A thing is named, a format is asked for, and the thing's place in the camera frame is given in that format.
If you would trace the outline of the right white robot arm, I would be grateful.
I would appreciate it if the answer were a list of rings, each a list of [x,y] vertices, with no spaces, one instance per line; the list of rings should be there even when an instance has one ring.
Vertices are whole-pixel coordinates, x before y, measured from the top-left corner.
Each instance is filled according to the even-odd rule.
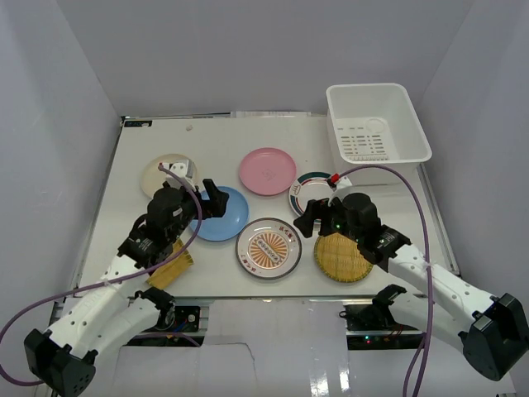
[[[397,230],[381,223],[369,196],[311,200],[294,226],[311,237],[314,223],[322,237],[340,234],[356,243],[371,264],[406,281],[433,300],[412,297],[390,285],[373,301],[374,322],[390,330],[409,325],[461,352],[489,380],[501,380],[528,351],[528,321],[522,304],[511,294],[495,296],[475,288],[425,254]]]

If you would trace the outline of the orange sunburst glass plate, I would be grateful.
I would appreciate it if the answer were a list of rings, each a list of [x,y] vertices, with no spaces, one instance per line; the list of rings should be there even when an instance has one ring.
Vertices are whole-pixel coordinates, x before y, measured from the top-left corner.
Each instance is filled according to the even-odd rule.
[[[248,223],[236,239],[236,259],[250,275],[277,280],[293,272],[303,253],[298,233],[277,218],[259,218]]]

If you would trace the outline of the white green-striped plate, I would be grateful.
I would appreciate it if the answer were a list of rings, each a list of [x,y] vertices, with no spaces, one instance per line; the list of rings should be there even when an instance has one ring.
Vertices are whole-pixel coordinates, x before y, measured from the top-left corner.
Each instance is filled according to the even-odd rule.
[[[329,202],[335,196],[335,190],[327,181],[331,174],[314,171],[299,176],[291,185],[288,192],[288,202],[298,216],[302,216],[310,200],[327,199]]]

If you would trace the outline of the round bamboo tray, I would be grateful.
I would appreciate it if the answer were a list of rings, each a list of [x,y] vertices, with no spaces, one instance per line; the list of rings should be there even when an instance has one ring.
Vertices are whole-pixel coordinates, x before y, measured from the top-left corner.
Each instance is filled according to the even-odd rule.
[[[316,240],[314,258],[327,277],[341,283],[358,282],[373,269],[360,254],[357,243],[338,233]]]

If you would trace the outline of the cream plastic plate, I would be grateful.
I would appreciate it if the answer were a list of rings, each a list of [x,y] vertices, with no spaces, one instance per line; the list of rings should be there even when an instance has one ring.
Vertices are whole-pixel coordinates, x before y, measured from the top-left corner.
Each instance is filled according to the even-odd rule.
[[[169,182],[173,186],[176,186],[175,182],[169,181],[169,176],[158,169],[160,163],[169,170],[173,162],[180,159],[190,159],[185,155],[180,154],[165,154],[153,159],[143,170],[140,187],[143,193],[152,199],[155,192],[162,188],[164,182]],[[192,187],[198,185],[198,168],[197,168],[197,180],[196,184],[191,184]]]

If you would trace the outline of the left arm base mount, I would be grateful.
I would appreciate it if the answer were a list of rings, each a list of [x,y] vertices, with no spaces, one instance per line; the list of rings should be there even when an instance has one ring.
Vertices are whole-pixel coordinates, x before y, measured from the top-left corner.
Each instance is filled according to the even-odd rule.
[[[165,330],[148,328],[133,337],[128,347],[200,347],[205,331],[201,328],[199,306],[177,306]]]

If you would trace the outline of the pink plastic plate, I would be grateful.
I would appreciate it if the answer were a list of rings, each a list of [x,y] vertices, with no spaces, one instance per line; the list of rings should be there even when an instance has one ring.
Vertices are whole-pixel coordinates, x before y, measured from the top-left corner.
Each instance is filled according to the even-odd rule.
[[[262,147],[247,154],[239,166],[242,184],[251,192],[264,196],[281,194],[296,179],[297,166],[285,151]]]

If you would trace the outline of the blue plastic plate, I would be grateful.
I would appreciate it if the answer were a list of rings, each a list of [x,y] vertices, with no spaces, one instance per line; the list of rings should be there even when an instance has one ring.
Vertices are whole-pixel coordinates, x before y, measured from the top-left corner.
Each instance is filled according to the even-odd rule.
[[[229,195],[225,214],[222,218],[204,219],[198,231],[198,237],[210,242],[223,242],[237,236],[249,218],[249,205],[241,192],[228,186],[218,188]]]

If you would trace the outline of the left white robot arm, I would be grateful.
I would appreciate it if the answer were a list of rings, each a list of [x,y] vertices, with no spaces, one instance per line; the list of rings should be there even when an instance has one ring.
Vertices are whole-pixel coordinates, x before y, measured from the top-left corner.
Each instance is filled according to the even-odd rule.
[[[211,179],[198,189],[164,183],[118,247],[98,287],[45,331],[34,329],[24,348],[29,369],[57,395],[78,396],[96,375],[104,354],[119,349],[148,329],[174,322],[170,294],[148,285],[154,268],[174,254],[174,244],[194,220],[221,218],[229,195]]]

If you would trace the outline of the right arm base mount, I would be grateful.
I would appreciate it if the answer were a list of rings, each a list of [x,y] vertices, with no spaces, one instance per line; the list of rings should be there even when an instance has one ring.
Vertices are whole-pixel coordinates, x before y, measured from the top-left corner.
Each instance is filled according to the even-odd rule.
[[[349,351],[415,349],[422,341],[422,332],[397,323],[390,313],[390,304],[406,290],[390,285],[365,303],[344,306],[339,317],[346,321]]]

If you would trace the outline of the square bamboo tray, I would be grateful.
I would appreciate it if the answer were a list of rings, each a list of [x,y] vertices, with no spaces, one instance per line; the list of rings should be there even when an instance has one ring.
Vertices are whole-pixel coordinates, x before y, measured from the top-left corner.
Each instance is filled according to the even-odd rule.
[[[175,256],[182,247],[183,242],[178,239],[171,248],[166,247],[161,253],[153,255],[149,267],[156,266],[169,257],[173,257],[173,260],[149,272],[150,276],[146,281],[149,286],[157,289],[166,289],[193,264],[193,258],[187,250],[183,251],[178,257]]]

